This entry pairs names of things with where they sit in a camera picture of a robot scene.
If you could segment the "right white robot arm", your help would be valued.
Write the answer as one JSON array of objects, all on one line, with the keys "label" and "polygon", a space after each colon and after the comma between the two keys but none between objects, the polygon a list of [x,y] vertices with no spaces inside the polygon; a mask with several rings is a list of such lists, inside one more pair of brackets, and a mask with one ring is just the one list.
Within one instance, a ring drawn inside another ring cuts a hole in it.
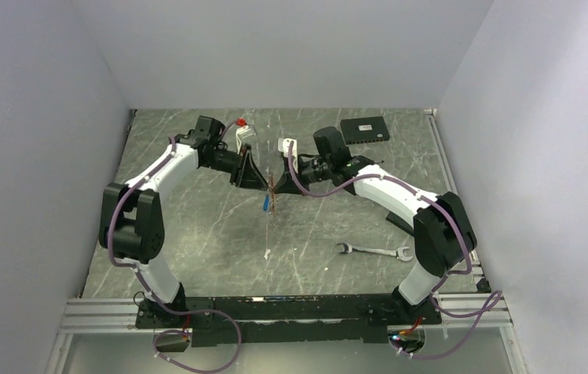
[{"label": "right white robot arm", "polygon": [[459,262],[467,262],[477,238],[461,198],[454,192],[441,195],[414,187],[387,172],[374,160],[352,155],[340,131],[325,127],[313,135],[318,153],[298,153],[296,140],[280,139],[284,172],[276,194],[321,197],[312,183],[330,181],[330,194],[344,190],[371,200],[399,219],[414,238],[413,269],[393,292],[393,315],[412,323],[423,311],[422,302],[443,280],[455,274]]}]

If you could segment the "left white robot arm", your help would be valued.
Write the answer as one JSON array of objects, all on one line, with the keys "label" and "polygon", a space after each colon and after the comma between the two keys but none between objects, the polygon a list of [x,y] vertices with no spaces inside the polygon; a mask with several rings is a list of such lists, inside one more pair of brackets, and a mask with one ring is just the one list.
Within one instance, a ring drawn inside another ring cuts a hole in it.
[{"label": "left white robot arm", "polygon": [[259,170],[258,138],[241,118],[229,125],[208,116],[195,128],[170,136],[165,151],[144,171],[121,184],[108,184],[102,196],[98,242],[113,266],[131,270],[157,318],[169,327],[185,321],[185,288],[161,250],[165,239],[162,204],[174,188],[199,168],[228,174],[231,185],[266,191]]}]

